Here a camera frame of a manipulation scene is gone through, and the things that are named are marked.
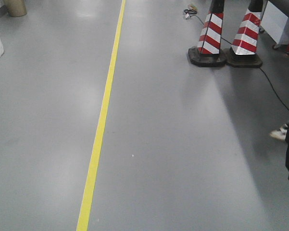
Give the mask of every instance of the person's foot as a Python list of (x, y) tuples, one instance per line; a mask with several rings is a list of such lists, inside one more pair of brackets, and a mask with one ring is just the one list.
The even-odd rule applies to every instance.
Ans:
[(273, 130), (269, 135), (272, 138), (275, 138), (277, 140), (285, 141), (285, 138), (287, 136), (287, 131), (288, 131), (288, 125), (284, 124), (278, 130)]

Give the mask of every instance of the black cone base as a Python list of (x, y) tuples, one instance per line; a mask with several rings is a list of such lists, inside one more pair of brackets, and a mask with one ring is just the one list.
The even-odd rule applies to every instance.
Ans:
[(255, 54), (252, 55), (252, 59), (248, 60), (238, 60), (235, 57), (235, 54), (232, 54), (230, 49), (225, 49), (224, 53), (226, 54), (226, 64), (233, 67), (261, 67), (263, 62), (260, 57)]
[(196, 66), (224, 66), (226, 64), (226, 56), (222, 50), (219, 54), (200, 54), (197, 47), (188, 50), (190, 62)]

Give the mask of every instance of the cable connector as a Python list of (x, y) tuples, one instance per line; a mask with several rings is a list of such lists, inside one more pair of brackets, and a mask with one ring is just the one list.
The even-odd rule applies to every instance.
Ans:
[(185, 14), (185, 19), (190, 19), (191, 17), (190, 17), (190, 15), (189, 15), (189, 13), (186, 13)]

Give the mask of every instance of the black cable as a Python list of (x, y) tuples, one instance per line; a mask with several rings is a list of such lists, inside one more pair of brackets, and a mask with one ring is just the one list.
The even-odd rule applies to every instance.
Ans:
[(277, 98), (280, 100), (280, 102), (283, 104), (283, 106), (285, 106), (285, 108), (289, 111), (289, 108), (285, 105), (285, 103), (283, 103), (283, 101), (281, 100), (281, 98), (280, 98), (279, 95), (277, 94), (277, 92), (276, 92), (276, 90), (275, 90), (273, 84), (271, 83), (271, 81), (270, 81), (268, 75), (266, 74), (266, 72), (265, 72), (262, 68), (260, 68), (260, 67), (259, 67), (259, 69), (263, 72), (263, 74), (264, 74), (265, 77), (267, 78), (267, 80), (268, 80), (268, 82), (269, 82), (271, 88), (273, 89), (275, 95), (277, 96)]
[(232, 45), (232, 43), (230, 43), (228, 40), (224, 39), (223, 37), (221, 37), (221, 39), (223, 39), (224, 41), (226, 41), (228, 44)]
[(200, 22), (202, 23), (202, 25), (204, 25), (204, 22), (199, 18), (199, 16), (195, 15), (199, 20)]

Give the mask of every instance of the red and white striped cone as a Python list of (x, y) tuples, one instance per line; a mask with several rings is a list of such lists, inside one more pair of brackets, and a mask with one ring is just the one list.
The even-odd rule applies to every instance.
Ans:
[(251, 0), (230, 49), (226, 63), (233, 67), (260, 67), (263, 62), (256, 54), (263, 0)]
[(220, 50), (224, 4), (225, 0), (212, 0), (198, 45), (188, 50), (192, 64), (197, 66), (226, 64), (226, 56)]

